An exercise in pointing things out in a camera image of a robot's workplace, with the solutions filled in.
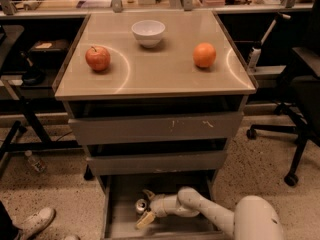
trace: drawer front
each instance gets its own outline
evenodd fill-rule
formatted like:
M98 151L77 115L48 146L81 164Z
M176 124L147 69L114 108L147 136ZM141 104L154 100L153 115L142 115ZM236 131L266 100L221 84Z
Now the drawer front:
M241 112L70 119L80 145L233 137Z
M93 175L213 170L222 167L226 151L88 157Z

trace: concrete floor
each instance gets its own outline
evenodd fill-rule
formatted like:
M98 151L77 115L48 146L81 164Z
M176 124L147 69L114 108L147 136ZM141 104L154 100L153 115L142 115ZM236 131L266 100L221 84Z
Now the concrete floor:
M259 195L278 212L287 240L319 239L320 159L319 148L308 143L298 169L295 188L283 182L295 145L295 136L259 132L248 140L245 132L252 123L290 124L285 116L245 116L231 141L229 156L219 171L213 193L217 203L234 210L246 195ZM8 128L2 124L0 139ZM70 129L67 125L46 125L53 140ZM29 130L20 141L34 140ZM72 134L63 139L73 139ZM104 194L97 180L85 181L85 154L81 149L39 152L47 171L37 174L26 166L22 153L10 154L0 178L0 200L14 222L20 222L45 206L56 209L56 218L36 240L61 240L77 234L82 240L98 240L101 235Z

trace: black pants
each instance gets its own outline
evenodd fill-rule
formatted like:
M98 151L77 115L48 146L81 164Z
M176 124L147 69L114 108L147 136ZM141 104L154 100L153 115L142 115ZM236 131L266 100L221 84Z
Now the black pants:
M12 220L0 201L0 236L1 240L13 240L19 229L12 224Z

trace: drawer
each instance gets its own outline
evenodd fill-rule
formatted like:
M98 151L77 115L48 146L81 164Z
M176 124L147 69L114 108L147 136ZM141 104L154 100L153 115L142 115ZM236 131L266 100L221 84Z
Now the drawer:
M233 137L241 112L70 119L80 145Z
M222 167L226 140L112 144L87 158L92 173L119 175L214 170Z
M181 187L189 186L211 199L205 172L118 175L105 177L104 181L106 203L102 239L228 239L201 214L191 218L175 215L156 218L145 228L135 229L140 217L135 203L145 198L143 189L175 195Z

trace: shoe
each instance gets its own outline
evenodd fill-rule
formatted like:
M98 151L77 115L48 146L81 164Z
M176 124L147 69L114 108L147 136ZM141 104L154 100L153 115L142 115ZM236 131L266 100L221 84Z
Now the shoe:
M19 240L28 240L33 235L43 231L53 221L54 216L55 210L49 207L29 216L24 222L16 225L17 228L21 229Z
M64 238L63 240L80 240L80 238L77 235L70 235Z

